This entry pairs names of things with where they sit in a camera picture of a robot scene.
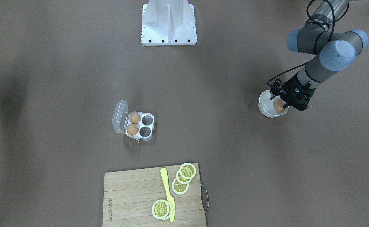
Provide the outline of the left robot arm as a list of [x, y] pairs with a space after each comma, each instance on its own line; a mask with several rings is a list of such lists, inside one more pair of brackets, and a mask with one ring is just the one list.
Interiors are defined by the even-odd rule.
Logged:
[[337, 72], [350, 65], [369, 43], [363, 30], [335, 33], [335, 23], [349, 8], [348, 0], [323, 0], [301, 29], [290, 32], [287, 47], [297, 53], [314, 57], [299, 66], [299, 71], [287, 82], [276, 79], [270, 92], [279, 96], [284, 108], [289, 106], [304, 111], [316, 88]]

